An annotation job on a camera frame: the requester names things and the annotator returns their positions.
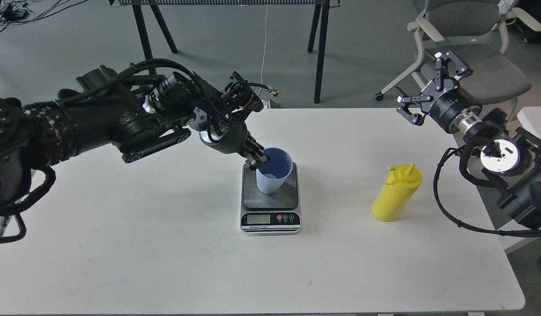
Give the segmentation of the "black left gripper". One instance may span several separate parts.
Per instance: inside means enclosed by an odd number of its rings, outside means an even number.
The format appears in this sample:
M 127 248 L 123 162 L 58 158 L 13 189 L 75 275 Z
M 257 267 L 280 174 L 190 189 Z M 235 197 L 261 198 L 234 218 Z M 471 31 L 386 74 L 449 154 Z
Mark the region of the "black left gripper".
M 230 82 L 220 92 L 206 80 L 195 74 L 201 94 L 195 129 L 200 132 L 202 142 L 219 152 L 244 155 L 246 166 L 252 171 L 263 167 L 269 160 L 264 147 L 248 132 L 246 120 L 253 112 L 264 108 L 262 99 L 254 88 L 260 88 L 273 97 L 279 90 L 262 83 L 250 82 L 237 72 L 229 77 Z

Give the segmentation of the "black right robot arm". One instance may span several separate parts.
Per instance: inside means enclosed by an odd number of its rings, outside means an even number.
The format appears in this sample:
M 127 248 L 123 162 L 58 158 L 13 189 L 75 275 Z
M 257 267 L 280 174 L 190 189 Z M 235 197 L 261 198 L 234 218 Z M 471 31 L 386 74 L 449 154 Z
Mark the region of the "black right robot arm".
M 464 145 L 447 149 L 434 174 L 434 198 L 441 212 L 457 226 L 502 237 L 541 237 L 541 139 L 524 128 L 515 136 L 506 129 L 506 113 L 495 109 L 479 118 L 481 103 L 460 86 L 473 69 L 448 50 L 435 54 L 434 76 L 417 96 L 398 92 L 397 112 L 421 126 L 431 117 L 445 132 L 461 133 Z M 441 168 L 451 156 L 459 157 L 459 172 L 475 186 L 495 188 L 496 204 L 523 230 L 487 230 L 467 224 L 451 215 L 441 204 L 438 181 Z

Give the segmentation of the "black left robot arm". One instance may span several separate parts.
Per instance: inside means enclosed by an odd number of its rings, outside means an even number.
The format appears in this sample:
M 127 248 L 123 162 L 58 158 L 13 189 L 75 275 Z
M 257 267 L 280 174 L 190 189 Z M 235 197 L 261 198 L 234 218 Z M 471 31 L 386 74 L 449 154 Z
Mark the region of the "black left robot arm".
M 4 226 L 15 218 L 19 227 L 13 236 L 1 227 L 0 244 L 26 235 L 20 214 L 49 192 L 53 165 L 107 144 L 132 163 L 197 131 L 203 144 L 239 154 L 250 170 L 266 165 L 269 156 L 245 122 L 264 107 L 254 87 L 279 92 L 237 72 L 230 80 L 219 91 L 185 66 L 156 58 L 122 72 L 102 65 L 77 78 L 82 92 L 63 89 L 52 101 L 0 98 L 0 217 Z

